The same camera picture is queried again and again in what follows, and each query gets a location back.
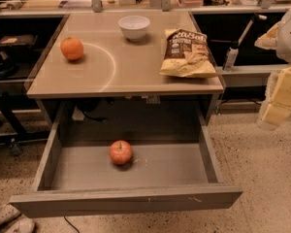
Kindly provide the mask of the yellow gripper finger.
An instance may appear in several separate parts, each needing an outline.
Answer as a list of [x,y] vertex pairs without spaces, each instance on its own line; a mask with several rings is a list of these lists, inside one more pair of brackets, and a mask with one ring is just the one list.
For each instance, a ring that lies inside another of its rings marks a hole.
[[255,41],[254,46],[264,50],[275,50],[277,30],[278,24],[276,23]]
[[291,115],[291,64],[271,72],[261,107],[261,120],[279,126]]

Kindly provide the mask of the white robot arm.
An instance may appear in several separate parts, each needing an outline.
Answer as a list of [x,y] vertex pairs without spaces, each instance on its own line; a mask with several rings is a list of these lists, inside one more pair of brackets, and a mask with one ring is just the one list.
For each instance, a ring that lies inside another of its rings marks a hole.
[[274,130],[291,115],[291,8],[254,46],[275,50],[276,56],[288,63],[281,71],[271,72],[259,111],[258,125]]

